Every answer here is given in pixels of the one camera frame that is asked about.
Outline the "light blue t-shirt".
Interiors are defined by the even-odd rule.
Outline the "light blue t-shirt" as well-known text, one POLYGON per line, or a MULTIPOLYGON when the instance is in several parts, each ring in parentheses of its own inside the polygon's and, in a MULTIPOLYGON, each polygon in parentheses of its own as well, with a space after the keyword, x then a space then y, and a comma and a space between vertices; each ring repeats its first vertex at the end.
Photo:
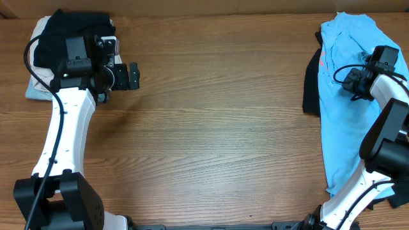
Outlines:
POLYGON ((357 168, 359 148, 381 109, 377 102, 357 100, 344 90, 350 66, 364 63, 377 45, 397 47, 367 15, 338 13, 321 25, 322 51, 318 64, 321 143, 327 192, 334 196, 357 168))

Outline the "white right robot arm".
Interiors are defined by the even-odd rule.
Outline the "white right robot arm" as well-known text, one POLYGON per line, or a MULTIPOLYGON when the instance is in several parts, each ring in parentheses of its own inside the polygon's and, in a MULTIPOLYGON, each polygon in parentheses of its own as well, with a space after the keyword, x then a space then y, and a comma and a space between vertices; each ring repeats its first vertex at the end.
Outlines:
POLYGON ((373 199, 408 175, 408 88, 395 71, 398 54, 379 45, 364 65, 348 65, 341 85, 352 93, 350 100, 375 100, 382 111, 363 138, 360 163, 346 185, 292 229, 355 229, 355 219, 373 199))

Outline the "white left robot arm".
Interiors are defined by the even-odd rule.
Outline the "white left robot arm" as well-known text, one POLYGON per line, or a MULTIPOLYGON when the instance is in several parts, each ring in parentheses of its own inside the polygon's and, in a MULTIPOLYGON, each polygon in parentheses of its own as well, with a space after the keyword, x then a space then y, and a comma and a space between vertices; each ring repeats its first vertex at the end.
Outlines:
POLYGON ((15 182, 26 229, 135 229, 128 216, 104 210, 84 177, 84 149, 99 95, 139 89, 137 63, 123 64, 115 36, 66 39, 67 57, 50 84, 52 117, 30 178, 15 182))

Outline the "black unfolded garment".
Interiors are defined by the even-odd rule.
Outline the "black unfolded garment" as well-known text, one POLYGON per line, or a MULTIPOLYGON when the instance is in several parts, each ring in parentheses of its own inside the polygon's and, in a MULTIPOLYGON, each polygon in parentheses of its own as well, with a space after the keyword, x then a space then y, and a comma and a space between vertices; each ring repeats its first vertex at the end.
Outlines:
MULTIPOLYGON (((305 71, 302 109, 304 113, 313 114, 316 117, 320 117, 318 64, 323 40, 320 32, 315 32, 315 37, 320 45, 320 48, 312 56, 305 71)), ((392 189, 395 194, 388 197, 387 200, 393 208, 397 208, 408 203, 408 177, 402 179, 397 185, 394 185, 392 189)))

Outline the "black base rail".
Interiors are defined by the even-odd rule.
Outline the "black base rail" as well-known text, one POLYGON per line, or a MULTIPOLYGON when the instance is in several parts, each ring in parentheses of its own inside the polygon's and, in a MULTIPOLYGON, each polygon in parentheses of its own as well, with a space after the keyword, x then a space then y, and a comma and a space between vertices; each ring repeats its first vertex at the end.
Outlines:
POLYGON ((129 230, 298 230, 302 222, 273 222, 272 224, 249 225, 213 225, 213 226, 165 226, 165 225, 131 225, 129 230))

